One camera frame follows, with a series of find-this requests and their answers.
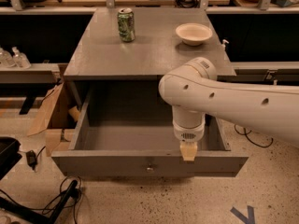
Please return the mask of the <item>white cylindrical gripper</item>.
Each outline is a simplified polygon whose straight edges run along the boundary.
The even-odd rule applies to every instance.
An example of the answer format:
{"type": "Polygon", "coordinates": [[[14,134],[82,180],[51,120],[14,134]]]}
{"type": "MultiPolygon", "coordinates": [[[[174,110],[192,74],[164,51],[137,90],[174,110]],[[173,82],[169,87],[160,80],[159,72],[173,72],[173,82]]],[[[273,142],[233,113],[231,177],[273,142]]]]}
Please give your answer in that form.
{"type": "Polygon", "coordinates": [[[197,154],[197,143],[205,133],[205,114],[189,111],[173,106],[173,126],[175,137],[180,142],[180,152],[183,160],[194,161],[197,154]]]}

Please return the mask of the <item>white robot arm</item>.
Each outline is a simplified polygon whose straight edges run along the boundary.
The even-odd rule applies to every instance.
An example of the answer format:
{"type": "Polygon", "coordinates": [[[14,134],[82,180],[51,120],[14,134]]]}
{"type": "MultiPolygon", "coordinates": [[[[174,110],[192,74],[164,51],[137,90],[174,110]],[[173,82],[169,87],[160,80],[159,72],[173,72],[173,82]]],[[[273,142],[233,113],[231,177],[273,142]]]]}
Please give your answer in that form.
{"type": "Polygon", "coordinates": [[[224,119],[299,147],[299,88],[219,82],[213,63],[192,59],[165,74],[159,93],[172,106],[175,137],[193,161],[205,115],[224,119]]]}

